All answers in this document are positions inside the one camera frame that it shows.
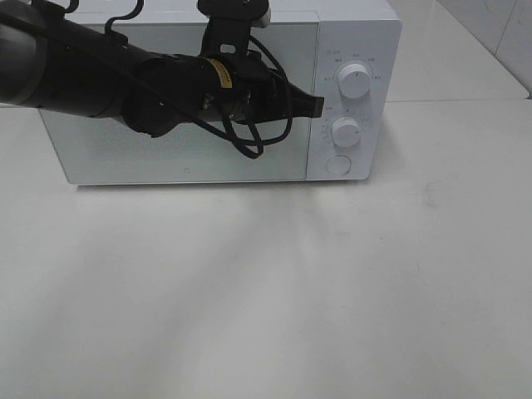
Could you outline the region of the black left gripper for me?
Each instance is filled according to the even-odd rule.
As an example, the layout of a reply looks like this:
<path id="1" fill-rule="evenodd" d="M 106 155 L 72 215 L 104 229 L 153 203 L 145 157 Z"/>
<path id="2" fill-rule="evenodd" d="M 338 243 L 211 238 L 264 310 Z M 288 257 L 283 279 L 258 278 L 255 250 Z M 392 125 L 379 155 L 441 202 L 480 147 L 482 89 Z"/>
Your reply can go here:
<path id="1" fill-rule="evenodd" d="M 281 121 L 288 116 L 286 83 L 279 70 L 266 66 L 254 58 L 251 66 L 259 73 L 244 79 L 229 62 L 221 57 L 201 57 L 205 78 L 201 83 L 203 98 L 198 104 L 197 116 L 204 121 L 221 121 L 227 116 L 243 124 L 245 108 L 253 123 Z M 313 96 L 290 84 L 294 117 L 321 118 L 324 98 Z"/>

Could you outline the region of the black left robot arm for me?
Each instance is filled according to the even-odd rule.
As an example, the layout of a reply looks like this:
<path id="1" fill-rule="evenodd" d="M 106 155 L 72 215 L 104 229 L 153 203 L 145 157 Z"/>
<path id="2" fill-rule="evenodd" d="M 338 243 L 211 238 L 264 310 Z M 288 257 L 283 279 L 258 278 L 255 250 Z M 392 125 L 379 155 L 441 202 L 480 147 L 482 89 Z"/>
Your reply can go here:
<path id="1" fill-rule="evenodd" d="M 318 118 L 324 100 L 292 84 L 252 36 L 266 1 L 200 1 L 209 21 L 198 55 L 150 52 L 107 21 L 70 21 L 49 1 L 1 4 L 1 100 L 89 118 L 112 118 L 160 137 L 192 123 L 226 140 L 233 124 Z"/>

